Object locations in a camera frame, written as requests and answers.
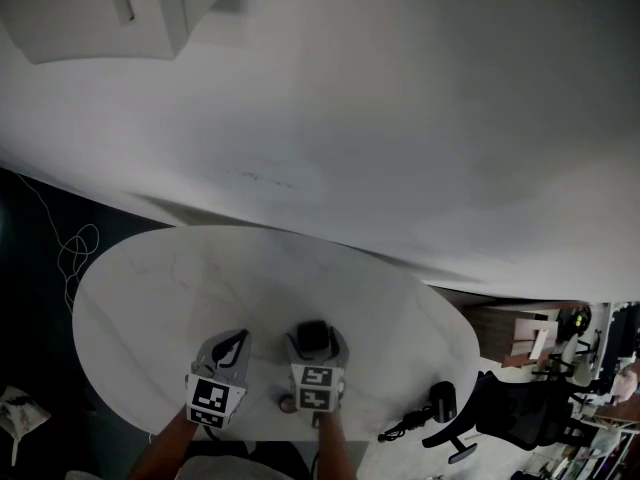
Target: white cable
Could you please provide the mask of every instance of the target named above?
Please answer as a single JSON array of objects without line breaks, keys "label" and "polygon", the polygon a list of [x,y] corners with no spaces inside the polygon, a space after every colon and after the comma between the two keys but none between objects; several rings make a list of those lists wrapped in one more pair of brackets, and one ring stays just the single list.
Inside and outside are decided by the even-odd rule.
[{"label": "white cable", "polygon": [[[58,252],[56,263],[58,265],[58,270],[62,274],[62,277],[64,277],[64,303],[67,305],[67,309],[69,310],[69,313],[73,314],[73,297],[69,295],[69,281],[71,281],[71,279],[73,278],[76,278],[79,282],[78,274],[80,273],[80,270],[82,270],[82,267],[89,259],[89,256],[98,250],[98,246],[100,245],[100,231],[98,231],[98,228],[93,224],[85,224],[77,231],[75,235],[73,235],[71,238],[69,238],[69,240],[67,240],[63,244],[62,240],[60,240],[60,235],[58,234],[56,225],[53,223],[53,219],[51,218],[51,213],[49,213],[49,207],[47,206],[47,203],[44,202],[44,199],[42,199],[38,191],[35,188],[33,188],[31,185],[29,185],[29,183],[27,183],[27,180],[25,180],[22,177],[22,175],[18,174],[17,172],[14,172],[14,174],[22,180],[22,183],[24,183],[29,190],[35,193],[35,195],[38,197],[38,199],[40,199],[40,202],[44,206],[44,209],[47,211],[47,218],[51,223],[53,232],[56,235],[56,240],[58,242],[58,245],[60,246],[60,252]],[[80,233],[82,233],[87,228],[93,228],[96,232],[96,245],[90,251],[87,249],[87,243],[80,236]],[[72,241],[75,241],[75,249],[68,247],[69,243]],[[62,257],[62,253],[64,251],[68,251],[74,255],[71,275],[67,275],[65,271],[62,269],[62,265],[60,265],[60,258]],[[80,262],[79,265],[76,265],[76,260],[78,259],[78,256],[82,256],[82,261]]]}]

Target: shirt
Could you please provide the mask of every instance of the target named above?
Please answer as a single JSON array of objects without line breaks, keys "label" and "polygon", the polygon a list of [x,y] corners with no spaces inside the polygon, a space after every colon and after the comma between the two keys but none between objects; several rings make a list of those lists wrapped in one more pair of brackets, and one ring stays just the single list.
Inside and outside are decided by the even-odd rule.
[{"label": "shirt", "polygon": [[192,457],[184,463],[176,480],[292,480],[259,462],[240,457]]}]

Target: marble tabletop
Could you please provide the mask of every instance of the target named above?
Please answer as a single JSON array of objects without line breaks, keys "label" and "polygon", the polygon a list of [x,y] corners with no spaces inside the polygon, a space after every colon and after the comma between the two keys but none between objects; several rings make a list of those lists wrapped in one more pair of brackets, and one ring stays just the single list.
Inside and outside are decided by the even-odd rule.
[{"label": "marble tabletop", "polygon": [[[106,404],[158,434],[185,403],[184,377],[202,342],[247,328],[249,393],[223,437],[304,441],[317,438],[309,415],[284,414],[277,400],[289,388],[284,334],[310,319],[335,326],[351,351],[342,400],[349,440],[375,439],[438,381],[455,385],[458,411],[471,394],[478,342],[453,306],[380,259],[284,231],[200,226],[131,237],[82,278],[73,334]],[[407,436],[444,426],[430,421]]]}]

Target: desk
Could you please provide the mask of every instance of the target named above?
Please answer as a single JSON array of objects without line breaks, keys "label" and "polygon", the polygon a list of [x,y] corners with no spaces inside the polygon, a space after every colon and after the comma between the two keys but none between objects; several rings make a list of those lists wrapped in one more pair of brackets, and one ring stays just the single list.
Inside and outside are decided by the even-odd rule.
[{"label": "desk", "polygon": [[[340,330],[351,351],[342,401],[347,439],[375,439],[441,380],[455,385],[458,411],[464,407],[479,350],[453,306],[377,258],[283,231],[202,226],[131,237],[83,277],[73,335],[106,404],[158,434],[185,402],[184,376],[202,342],[247,328],[249,393],[223,437],[302,441],[316,439],[309,414],[283,414],[276,404],[289,387],[284,334],[319,318]],[[430,421],[410,435],[443,427]]]}]

